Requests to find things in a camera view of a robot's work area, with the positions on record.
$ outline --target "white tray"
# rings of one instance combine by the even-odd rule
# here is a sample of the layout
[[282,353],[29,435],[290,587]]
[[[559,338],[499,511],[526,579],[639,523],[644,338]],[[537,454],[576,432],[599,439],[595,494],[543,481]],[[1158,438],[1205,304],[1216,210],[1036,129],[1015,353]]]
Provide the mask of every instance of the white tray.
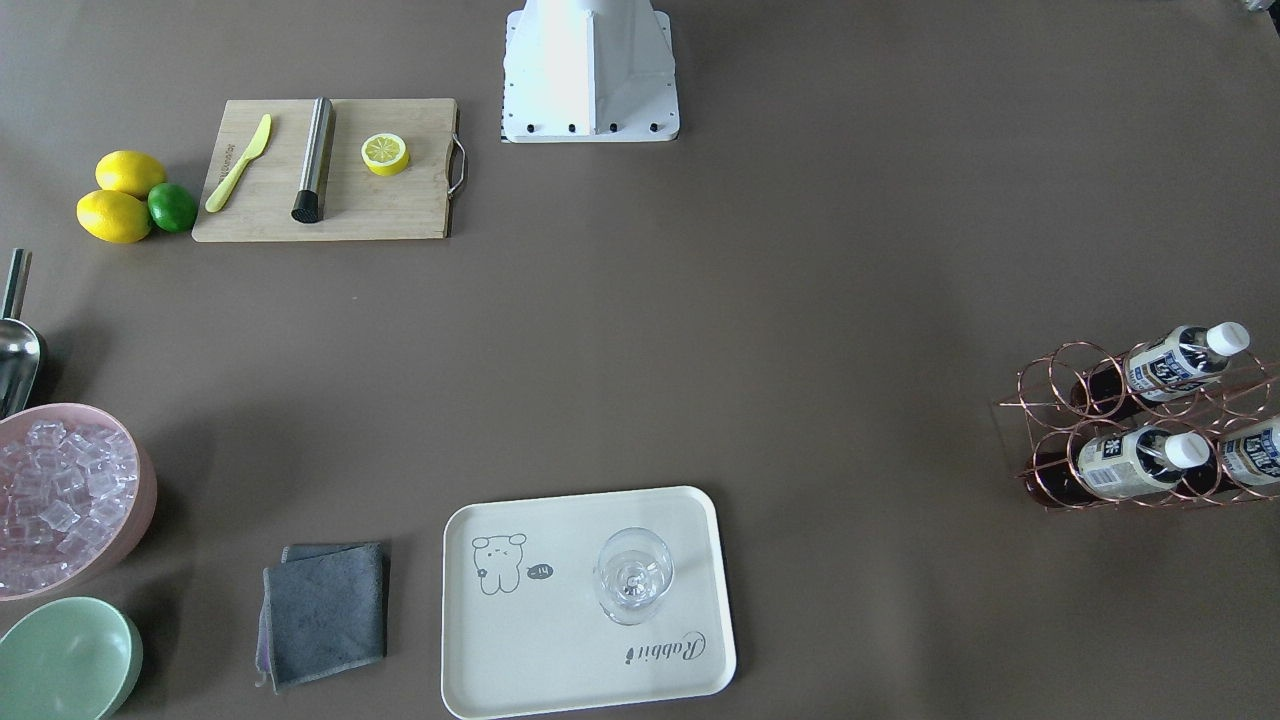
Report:
[[[591,571],[628,527],[667,542],[675,579],[623,626]],[[463,720],[714,694],[737,666],[716,507],[694,487],[468,505],[444,528],[442,605],[440,696]]]

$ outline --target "yellow knife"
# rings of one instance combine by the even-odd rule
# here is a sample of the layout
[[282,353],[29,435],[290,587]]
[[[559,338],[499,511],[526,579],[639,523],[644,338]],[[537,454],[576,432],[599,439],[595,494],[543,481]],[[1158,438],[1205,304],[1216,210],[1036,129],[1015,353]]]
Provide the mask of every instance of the yellow knife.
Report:
[[230,197],[232,191],[236,190],[236,183],[239,182],[241,173],[248,167],[250,160],[256,159],[259,155],[266,150],[266,138],[271,137],[271,115],[262,115],[262,122],[257,123],[257,131],[253,132],[253,140],[248,141],[248,147],[241,155],[239,160],[232,165],[232,172],[227,173],[223,182],[218,183],[214,188],[214,193],[209,196],[205,201],[205,210],[210,213],[216,213],[227,205],[227,199]]

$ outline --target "citrus fruit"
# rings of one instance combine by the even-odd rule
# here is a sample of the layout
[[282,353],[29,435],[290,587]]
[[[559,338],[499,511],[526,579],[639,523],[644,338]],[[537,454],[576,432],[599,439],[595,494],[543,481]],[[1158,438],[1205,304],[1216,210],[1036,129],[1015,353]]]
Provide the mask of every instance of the citrus fruit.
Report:
[[394,176],[408,165],[408,146],[401,136],[380,132],[365,141],[360,156],[375,176]]
[[147,204],[118,190],[95,190],[76,204],[76,219],[96,238],[137,242],[151,232]]
[[116,150],[97,161],[93,177],[102,190],[118,190],[141,200],[165,181],[165,172],[160,160],[146,152]]
[[147,211],[157,228],[169,232],[187,232],[196,224],[196,199],[187,188],[163,182],[147,193]]

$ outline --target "tray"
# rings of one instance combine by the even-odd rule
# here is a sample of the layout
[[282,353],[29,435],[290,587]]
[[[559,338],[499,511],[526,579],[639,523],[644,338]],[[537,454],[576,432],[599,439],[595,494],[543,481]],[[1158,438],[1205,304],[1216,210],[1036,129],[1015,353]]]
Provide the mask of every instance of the tray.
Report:
[[[449,187],[449,165],[454,147],[461,147],[456,100],[333,100],[324,219],[303,224],[291,218],[289,210],[298,192],[314,105],[315,99],[227,102],[200,196],[200,214],[191,231],[196,241],[448,237],[449,197],[456,190]],[[239,159],[264,114],[271,115],[266,151],[248,164],[227,205],[218,213],[206,213],[205,200]],[[375,176],[360,158],[365,138],[378,132],[393,132],[408,146],[410,164],[399,174]]]
[[[667,542],[675,580],[653,619],[623,626],[591,578],[604,541],[635,525]],[[480,538],[511,564],[479,556]],[[714,694],[737,666],[716,507],[694,487],[463,507],[443,594],[440,696],[463,720]]]

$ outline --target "white bottle cap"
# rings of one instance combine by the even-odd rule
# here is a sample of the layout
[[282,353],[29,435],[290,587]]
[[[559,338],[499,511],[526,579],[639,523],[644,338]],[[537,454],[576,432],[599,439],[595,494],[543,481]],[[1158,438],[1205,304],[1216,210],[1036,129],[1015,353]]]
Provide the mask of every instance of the white bottle cap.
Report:
[[1198,468],[1208,462],[1208,441],[1196,433],[1183,433],[1165,438],[1165,457],[1175,468]]
[[1208,348],[1228,357],[1249,346],[1249,331],[1240,323],[1222,323],[1208,329]]

